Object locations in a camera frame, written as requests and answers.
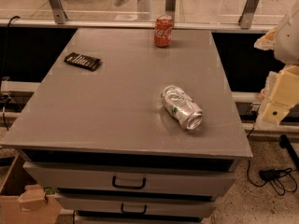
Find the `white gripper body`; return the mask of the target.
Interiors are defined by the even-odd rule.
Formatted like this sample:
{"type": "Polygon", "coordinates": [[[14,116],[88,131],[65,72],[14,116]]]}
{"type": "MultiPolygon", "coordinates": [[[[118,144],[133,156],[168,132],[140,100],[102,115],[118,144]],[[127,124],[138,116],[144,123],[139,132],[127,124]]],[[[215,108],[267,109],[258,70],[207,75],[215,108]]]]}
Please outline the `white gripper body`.
{"type": "Polygon", "coordinates": [[[299,66],[287,64],[278,73],[270,72],[266,95],[271,109],[292,109],[299,103],[299,66]]]}

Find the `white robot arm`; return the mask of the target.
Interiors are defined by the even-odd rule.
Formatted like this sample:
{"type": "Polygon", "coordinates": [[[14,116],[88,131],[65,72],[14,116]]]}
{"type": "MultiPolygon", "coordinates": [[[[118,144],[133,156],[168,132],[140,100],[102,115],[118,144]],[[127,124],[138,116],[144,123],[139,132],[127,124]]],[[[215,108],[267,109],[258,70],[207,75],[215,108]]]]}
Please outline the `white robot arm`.
{"type": "Polygon", "coordinates": [[[258,114],[258,121],[279,125],[299,104],[299,1],[254,47],[273,50],[275,59],[285,64],[278,73],[269,73],[258,114]]]}

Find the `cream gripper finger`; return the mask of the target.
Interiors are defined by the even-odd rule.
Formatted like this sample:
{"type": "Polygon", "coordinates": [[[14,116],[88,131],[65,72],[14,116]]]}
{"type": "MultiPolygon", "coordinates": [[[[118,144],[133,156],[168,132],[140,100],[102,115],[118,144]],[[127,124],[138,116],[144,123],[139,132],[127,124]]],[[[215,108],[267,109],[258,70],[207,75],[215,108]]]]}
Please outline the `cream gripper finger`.
{"type": "Polygon", "coordinates": [[[262,120],[280,124],[280,122],[289,114],[290,108],[287,105],[274,100],[265,99],[262,102],[262,120]]]}
{"type": "Polygon", "coordinates": [[[254,43],[254,48],[260,50],[273,50],[275,47],[276,33],[276,27],[269,30],[265,35],[256,40],[254,43]]]}

